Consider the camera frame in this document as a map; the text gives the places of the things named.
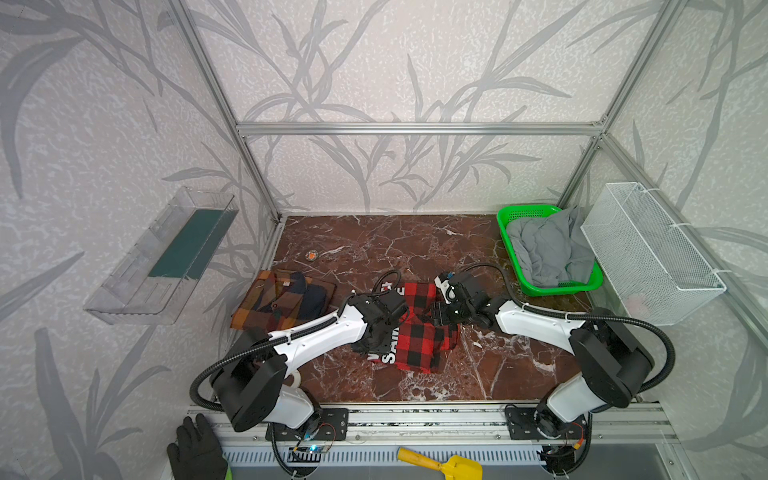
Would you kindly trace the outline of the red black plaid shirt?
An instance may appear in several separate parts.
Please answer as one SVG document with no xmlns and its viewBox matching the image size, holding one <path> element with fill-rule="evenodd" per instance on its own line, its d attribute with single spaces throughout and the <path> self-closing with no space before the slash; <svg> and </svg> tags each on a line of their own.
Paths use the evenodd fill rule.
<svg viewBox="0 0 768 480">
<path fill-rule="evenodd" d="M 404 371 L 439 373 L 442 359 L 459 343 L 460 328 L 437 322 L 440 298 L 434 284 L 404 283 L 397 292 L 405 298 L 408 312 L 392 332 L 389 349 L 382 354 L 368 353 L 366 359 Z"/>
</svg>

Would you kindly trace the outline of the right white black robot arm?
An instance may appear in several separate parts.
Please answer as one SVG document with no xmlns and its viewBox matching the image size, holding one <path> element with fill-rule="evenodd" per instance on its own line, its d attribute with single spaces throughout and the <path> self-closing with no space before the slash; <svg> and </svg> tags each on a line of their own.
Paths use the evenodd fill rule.
<svg viewBox="0 0 768 480">
<path fill-rule="evenodd" d="M 567 312 L 524 302 L 498 264 L 444 272 L 434 284 L 445 319 L 527 337 L 576 359 L 580 372 L 543 397 L 530 420 L 546 438 L 559 437 L 572 422 L 601 408 L 627 407 L 674 369 L 675 347 L 659 327 L 611 313 Z"/>
</svg>

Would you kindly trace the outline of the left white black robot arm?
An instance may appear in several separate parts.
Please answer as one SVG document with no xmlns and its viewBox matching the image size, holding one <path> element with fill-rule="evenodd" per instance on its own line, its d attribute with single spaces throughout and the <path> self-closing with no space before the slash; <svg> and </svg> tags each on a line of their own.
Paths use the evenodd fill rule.
<svg viewBox="0 0 768 480">
<path fill-rule="evenodd" d="M 405 298 L 381 282 L 371 292 L 351 293 L 336 310 L 329 308 L 333 290 L 301 272 L 260 274 L 232 318 L 241 336 L 192 380 L 191 401 L 225 413 L 237 432 L 263 422 L 315 432 L 321 407 L 286 378 L 345 345 L 363 355 L 386 352 L 408 314 Z"/>
</svg>

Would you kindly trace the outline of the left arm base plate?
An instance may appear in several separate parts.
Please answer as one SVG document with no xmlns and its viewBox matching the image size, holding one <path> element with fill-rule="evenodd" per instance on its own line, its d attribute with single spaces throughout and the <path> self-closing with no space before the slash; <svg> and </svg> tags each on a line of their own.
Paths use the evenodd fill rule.
<svg viewBox="0 0 768 480">
<path fill-rule="evenodd" d="M 319 408 L 299 427 L 272 423 L 267 430 L 268 441 L 336 441 L 345 440 L 349 423 L 346 408 Z"/>
</svg>

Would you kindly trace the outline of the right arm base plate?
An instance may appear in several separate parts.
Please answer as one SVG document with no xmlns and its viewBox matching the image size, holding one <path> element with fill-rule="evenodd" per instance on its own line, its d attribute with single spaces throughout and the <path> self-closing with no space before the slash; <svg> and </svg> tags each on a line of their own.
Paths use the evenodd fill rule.
<svg viewBox="0 0 768 480">
<path fill-rule="evenodd" d="M 563 423 L 559 420 L 540 419 L 535 406 L 507 404 L 504 417 L 512 440 L 562 441 L 566 444 L 583 443 L 589 422 L 584 415 L 575 421 Z"/>
</svg>

